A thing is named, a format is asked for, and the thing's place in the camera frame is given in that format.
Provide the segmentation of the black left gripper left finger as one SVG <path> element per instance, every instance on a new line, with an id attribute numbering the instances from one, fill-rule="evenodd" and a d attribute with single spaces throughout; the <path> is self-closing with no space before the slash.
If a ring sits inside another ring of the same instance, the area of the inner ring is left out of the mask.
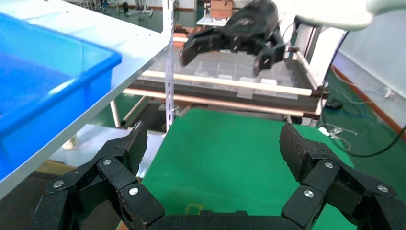
<path id="1" fill-rule="evenodd" d="M 165 214 L 161 203 L 136 177 L 147 149 L 145 124 L 108 140 L 87 163 L 57 177 L 41 197 L 30 229 L 78 230 L 99 204 L 108 201 L 131 230 L 145 230 Z"/>

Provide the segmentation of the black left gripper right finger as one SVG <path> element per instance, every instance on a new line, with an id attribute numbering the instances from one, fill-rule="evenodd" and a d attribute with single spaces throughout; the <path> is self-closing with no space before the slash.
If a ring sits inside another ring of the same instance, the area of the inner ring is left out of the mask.
<path id="1" fill-rule="evenodd" d="M 299 187 L 281 216 L 311 229 L 325 205 L 359 230 L 403 230 L 406 206 L 388 184 L 354 169 L 324 143 L 300 135 L 291 123 L 280 132 L 280 152 Z"/>

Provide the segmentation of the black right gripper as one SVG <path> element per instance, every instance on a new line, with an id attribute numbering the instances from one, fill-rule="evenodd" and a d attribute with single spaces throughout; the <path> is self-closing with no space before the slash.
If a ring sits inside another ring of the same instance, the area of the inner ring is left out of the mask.
<path id="1" fill-rule="evenodd" d="M 285 44 L 280 34 L 279 12 L 271 0 L 254 0 L 233 14 L 225 26 L 191 34 L 179 53 L 187 66 L 199 54 L 219 50 L 256 55 L 253 76 L 284 60 Z"/>

